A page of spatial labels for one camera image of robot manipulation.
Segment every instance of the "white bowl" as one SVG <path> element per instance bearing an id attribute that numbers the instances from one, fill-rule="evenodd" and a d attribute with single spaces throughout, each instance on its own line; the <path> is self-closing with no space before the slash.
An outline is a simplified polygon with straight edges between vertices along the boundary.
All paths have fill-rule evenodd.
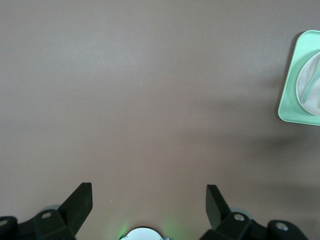
<path id="1" fill-rule="evenodd" d="M 320 61 L 320 52 L 314 55 L 312 58 L 310 58 L 310 60 L 303 66 L 297 78 L 295 88 L 296 96 L 300 105 L 308 113 L 315 116 L 320 116 L 320 79 L 317 80 L 311 87 L 311 90 L 309 91 L 309 94 L 305 102 L 302 101 L 302 96 L 306 87 L 310 83 L 311 78 L 314 77 L 318 61 Z"/>

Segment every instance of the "black plastic bracket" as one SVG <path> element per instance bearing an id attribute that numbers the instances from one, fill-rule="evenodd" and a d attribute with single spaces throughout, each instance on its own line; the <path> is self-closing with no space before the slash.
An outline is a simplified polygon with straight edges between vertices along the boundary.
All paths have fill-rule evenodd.
<path id="1" fill-rule="evenodd" d="M 216 185 L 206 188 L 205 209 L 212 229 L 200 240 L 308 240 L 290 222 L 273 220 L 264 227 L 243 213 L 231 212 Z"/>
<path id="2" fill-rule="evenodd" d="M 75 240 L 93 207 L 91 183 L 81 183 L 58 210 L 45 210 L 18 224 L 13 216 L 0 217 L 0 240 Z"/>

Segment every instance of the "green light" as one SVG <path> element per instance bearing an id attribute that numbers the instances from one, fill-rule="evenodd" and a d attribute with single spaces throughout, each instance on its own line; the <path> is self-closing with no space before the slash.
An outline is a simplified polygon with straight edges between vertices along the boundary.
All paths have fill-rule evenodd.
<path id="1" fill-rule="evenodd" d="M 118 231 L 118 238 L 117 240 L 119 240 L 121 237 L 123 237 L 124 235 L 126 235 L 128 233 L 130 229 L 130 226 L 129 226 L 129 222 L 126 222 L 121 228 L 120 230 Z"/>
<path id="2" fill-rule="evenodd" d="M 162 234 L 163 237 L 178 239 L 188 239 L 190 238 L 189 230 L 183 227 L 176 218 L 167 218 L 162 224 Z"/>

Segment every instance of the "mint green tray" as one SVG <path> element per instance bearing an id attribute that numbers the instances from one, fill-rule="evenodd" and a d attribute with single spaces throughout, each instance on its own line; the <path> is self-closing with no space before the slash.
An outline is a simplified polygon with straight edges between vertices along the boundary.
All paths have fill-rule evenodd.
<path id="1" fill-rule="evenodd" d="M 320 116 L 305 111 L 296 94 L 301 69 L 317 53 L 320 53 L 320 31 L 309 30 L 301 34 L 295 44 L 278 109 L 278 115 L 283 121 L 320 126 Z"/>

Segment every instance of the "silver screw head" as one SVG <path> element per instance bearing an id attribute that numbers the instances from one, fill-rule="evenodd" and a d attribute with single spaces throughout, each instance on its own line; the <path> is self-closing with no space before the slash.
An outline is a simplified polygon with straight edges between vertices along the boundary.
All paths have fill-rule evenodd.
<path id="1" fill-rule="evenodd" d="M 279 229 L 279 230 L 282 230 L 282 231 L 288 231 L 289 228 L 287 225 L 285 225 L 283 222 L 277 222 L 275 224 L 275 226 Z"/>
<path id="2" fill-rule="evenodd" d="M 7 223 L 8 223 L 7 220 L 2 220 L 2 221 L 0 221 L 0 227 L 6 225 Z"/>
<path id="3" fill-rule="evenodd" d="M 243 222 L 245 220 L 245 217 L 242 216 L 241 214 L 237 213 L 234 215 L 234 219 L 240 222 Z"/>
<path id="4" fill-rule="evenodd" d="M 51 212 L 46 212 L 41 216 L 42 219 L 47 219 L 47 218 L 50 218 L 50 217 L 51 217 Z"/>

